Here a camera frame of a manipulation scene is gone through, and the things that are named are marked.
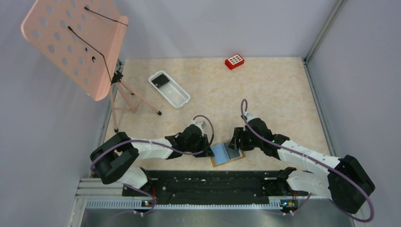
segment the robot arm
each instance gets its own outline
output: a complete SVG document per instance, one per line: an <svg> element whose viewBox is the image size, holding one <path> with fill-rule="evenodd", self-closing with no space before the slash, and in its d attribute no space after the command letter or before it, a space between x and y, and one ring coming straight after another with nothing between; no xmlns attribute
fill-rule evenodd
<svg viewBox="0 0 401 227"><path fill-rule="evenodd" d="M271 145L254 135L247 126L235 128L233 138L230 142L229 147L232 149L248 151L260 148L267 156L302 166L304 170L288 167L279 174L279 179L283 183L286 183L291 190L305 191L324 196L334 201L337 206L346 212L352 214L355 214L366 201L360 191L345 179L307 157L312 157L343 173L360 186L367 195L370 195L375 190L375 185L354 157L346 155L344 158L339 158L321 154L300 146L287 136L272 134L265 122L260 118L246 114L246 120L249 126L265 139L295 150L297 153L302 153L302 155L299 155L284 148Z"/></svg>
<svg viewBox="0 0 401 227"><path fill-rule="evenodd" d="M92 152L90 159L95 162L99 156L112 147L126 143L115 148L117 152L121 152L120 155L115 152L108 152L94 164L94 167L104 184L121 182L139 189L151 179L146 175L143 168L132 166L135 160L147 158L172 159L183 155L173 152L171 148L194 153L195 157L213 156L208 137L203 132L205 126L205 122L193 122L183 132L156 140L130 138L125 132L119 132Z"/></svg>

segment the white basket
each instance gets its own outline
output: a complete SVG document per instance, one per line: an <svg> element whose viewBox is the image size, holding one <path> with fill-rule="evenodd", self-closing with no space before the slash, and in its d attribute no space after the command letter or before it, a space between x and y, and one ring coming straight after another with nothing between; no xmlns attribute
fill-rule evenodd
<svg viewBox="0 0 401 227"><path fill-rule="evenodd" d="M162 74L164 74L170 81L162 87L157 88L156 85L152 83L152 80ZM191 96L164 71L159 71L153 76L150 76L149 83L151 83L151 85L156 88L176 109L184 106L191 98Z"/></svg>

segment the music stand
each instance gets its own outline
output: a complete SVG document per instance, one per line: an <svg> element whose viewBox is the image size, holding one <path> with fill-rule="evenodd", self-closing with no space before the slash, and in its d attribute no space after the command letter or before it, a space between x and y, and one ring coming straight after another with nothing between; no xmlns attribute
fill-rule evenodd
<svg viewBox="0 0 401 227"><path fill-rule="evenodd" d="M24 38L95 101L109 94L115 132L115 110L135 113L139 107L122 86L162 114L122 81L120 72L114 73L127 23L128 18L120 15L113 0L36 0L21 25ZM112 84L129 109L115 108Z"/></svg>

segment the marble-pattern floor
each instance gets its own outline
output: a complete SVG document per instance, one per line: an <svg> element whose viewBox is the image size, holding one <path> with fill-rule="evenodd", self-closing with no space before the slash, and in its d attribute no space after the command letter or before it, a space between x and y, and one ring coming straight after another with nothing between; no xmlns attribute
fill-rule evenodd
<svg viewBox="0 0 401 227"><path fill-rule="evenodd" d="M244 65L229 70L224 58L127 60L123 80L163 113L157 115L142 103L136 113L117 110L120 131L130 137L157 139L183 131L197 114L208 116L216 135L213 144L232 138L234 127L244 125L240 103L264 120L273 133L284 134L302 146L329 154L314 99L301 58L246 58ZM177 110L148 82L157 71L167 72L191 96ZM135 104L139 102L131 97ZM126 107L117 93L116 107ZM209 138L210 127L205 129ZM110 119L106 140L114 135ZM138 160L135 166L159 170L279 170L294 166L265 156L259 149L247 151L238 161L213 167L210 158Z"/></svg>

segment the red block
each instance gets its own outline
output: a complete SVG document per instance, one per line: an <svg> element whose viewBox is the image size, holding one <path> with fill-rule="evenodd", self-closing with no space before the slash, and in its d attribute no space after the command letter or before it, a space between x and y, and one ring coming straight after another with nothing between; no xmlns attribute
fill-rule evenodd
<svg viewBox="0 0 401 227"><path fill-rule="evenodd" d="M236 54L232 56L231 58L226 59L226 66L230 69L233 70L237 68L238 66L242 65L245 62L245 60L242 58L241 55Z"/></svg>

